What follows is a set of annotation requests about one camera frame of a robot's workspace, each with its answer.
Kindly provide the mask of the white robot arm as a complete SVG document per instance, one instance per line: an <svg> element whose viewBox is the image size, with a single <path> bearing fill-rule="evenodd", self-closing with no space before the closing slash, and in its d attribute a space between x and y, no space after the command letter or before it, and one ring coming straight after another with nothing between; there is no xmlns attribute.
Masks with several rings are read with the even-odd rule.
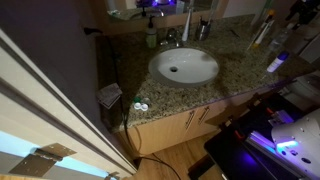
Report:
<svg viewBox="0 0 320 180"><path fill-rule="evenodd" d="M271 135L281 157L311 180L320 180L320 109L293 123L273 127Z"/></svg>

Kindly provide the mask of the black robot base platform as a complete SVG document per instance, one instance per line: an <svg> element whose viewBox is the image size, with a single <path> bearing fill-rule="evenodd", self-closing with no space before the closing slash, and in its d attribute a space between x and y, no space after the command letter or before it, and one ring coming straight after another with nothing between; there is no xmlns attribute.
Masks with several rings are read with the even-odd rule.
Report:
<svg viewBox="0 0 320 180"><path fill-rule="evenodd" d="M204 145L225 180L311 180L276 151L271 131L307 115L278 94L259 100Z"/></svg>

